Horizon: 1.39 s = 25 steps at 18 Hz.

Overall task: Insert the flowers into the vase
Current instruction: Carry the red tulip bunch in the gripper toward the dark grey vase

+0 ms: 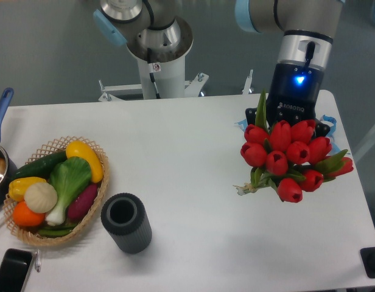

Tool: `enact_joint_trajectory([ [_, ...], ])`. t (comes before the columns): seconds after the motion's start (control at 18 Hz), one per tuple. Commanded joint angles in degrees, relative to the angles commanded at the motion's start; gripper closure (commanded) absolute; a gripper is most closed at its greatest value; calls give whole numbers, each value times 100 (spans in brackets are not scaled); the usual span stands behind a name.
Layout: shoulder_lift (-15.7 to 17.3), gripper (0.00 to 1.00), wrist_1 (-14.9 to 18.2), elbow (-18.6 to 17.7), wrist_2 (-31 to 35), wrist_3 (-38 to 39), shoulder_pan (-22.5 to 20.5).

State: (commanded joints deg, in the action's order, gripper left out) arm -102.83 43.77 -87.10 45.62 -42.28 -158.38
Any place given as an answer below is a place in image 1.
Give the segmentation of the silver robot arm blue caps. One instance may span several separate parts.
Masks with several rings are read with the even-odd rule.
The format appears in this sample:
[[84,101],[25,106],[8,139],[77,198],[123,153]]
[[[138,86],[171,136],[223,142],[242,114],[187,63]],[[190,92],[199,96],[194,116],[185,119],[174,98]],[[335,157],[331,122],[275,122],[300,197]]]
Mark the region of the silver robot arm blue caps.
[[[294,125],[315,120],[315,105],[343,1],[237,1],[246,32],[281,31],[281,48],[266,101],[266,120]],[[185,57],[193,35],[175,1],[101,1],[93,20],[138,62],[145,99],[186,97]]]

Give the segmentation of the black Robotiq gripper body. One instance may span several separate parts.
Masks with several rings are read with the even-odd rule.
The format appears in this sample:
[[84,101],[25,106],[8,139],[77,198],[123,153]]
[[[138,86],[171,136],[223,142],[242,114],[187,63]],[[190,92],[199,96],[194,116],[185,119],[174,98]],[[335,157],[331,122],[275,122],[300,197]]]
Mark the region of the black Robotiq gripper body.
[[323,72],[294,64],[278,63],[266,101],[267,122],[285,120],[294,125],[315,119]]

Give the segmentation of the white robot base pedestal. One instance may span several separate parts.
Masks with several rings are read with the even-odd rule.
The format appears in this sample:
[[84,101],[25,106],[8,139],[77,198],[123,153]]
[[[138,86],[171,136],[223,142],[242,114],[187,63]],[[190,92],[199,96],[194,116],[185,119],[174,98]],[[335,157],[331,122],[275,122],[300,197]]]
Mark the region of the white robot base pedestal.
[[166,29],[139,32],[127,49],[137,61],[140,83],[104,86],[99,81],[99,100],[119,101],[138,94],[145,100],[204,96],[209,75],[199,72],[192,80],[185,79],[185,58],[192,44],[192,30],[180,17]]

